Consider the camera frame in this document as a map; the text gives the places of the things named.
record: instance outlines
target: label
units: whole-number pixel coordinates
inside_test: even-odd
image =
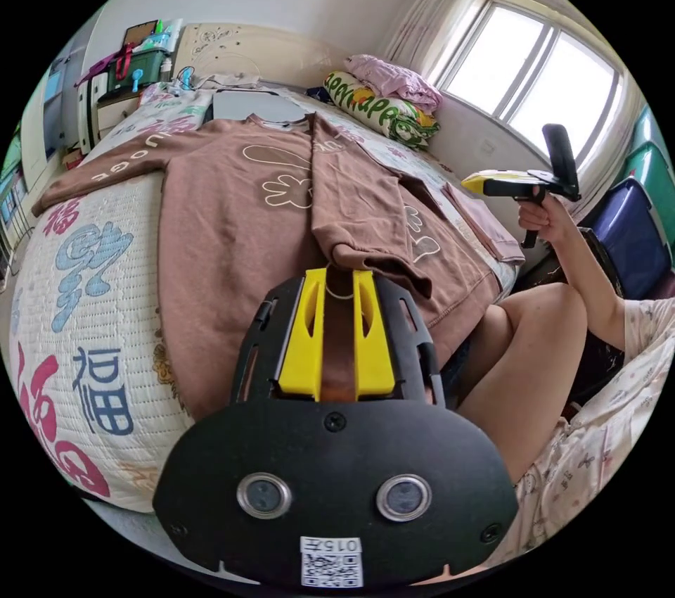
[[[302,586],[357,589],[364,585],[358,537],[301,537]]]

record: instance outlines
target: green storage box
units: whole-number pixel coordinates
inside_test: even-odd
[[[639,181],[656,209],[666,239],[675,248],[675,177],[661,150],[651,142],[632,153],[626,161],[624,178]]]
[[[124,79],[115,79],[115,68],[117,66],[117,59],[115,59],[108,68],[108,91],[132,87],[134,80],[131,76],[138,68],[143,71],[143,75],[139,79],[140,87],[152,84],[153,82],[159,82],[162,62],[168,55],[164,49],[151,49],[149,51],[141,51],[138,54],[132,54],[127,76]]]
[[[664,158],[667,167],[670,169],[670,172],[673,173],[673,163],[668,154],[668,148],[666,147],[666,141],[663,139],[659,125],[656,123],[656,118],[654,113],[649,106],[645,106],[645,109],[640,114],[638,121],[635,123],[635,128],[633,131],[633,145],[631,146],[630,154],[639,152],[645,146],[645,144],[651,143],[653,146],[658,148],[662,157]]]

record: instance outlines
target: qr code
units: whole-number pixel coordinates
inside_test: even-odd
[[[302,555],[302,585],[357,588],[364,585],[361,554]]]

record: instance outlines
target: person's leg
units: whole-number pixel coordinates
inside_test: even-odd
[[[586,308],[566,284],[493,305],[471,336],[457,412],[497,446],[514,483],[546,445],[586,342]]]

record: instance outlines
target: folded pink blanket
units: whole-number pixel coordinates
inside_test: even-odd
[[[485,202],[469,197],[448,182],[443,186],[442,192],[453,203],[492,257],[501,262],[525,261],[518,241],[492,215]]]
[[[399,97],[431,115],[443,100],[440,92],[420,75],[399,65],[387,63],[369,54],[345,59],[345,67],[379,96]]]

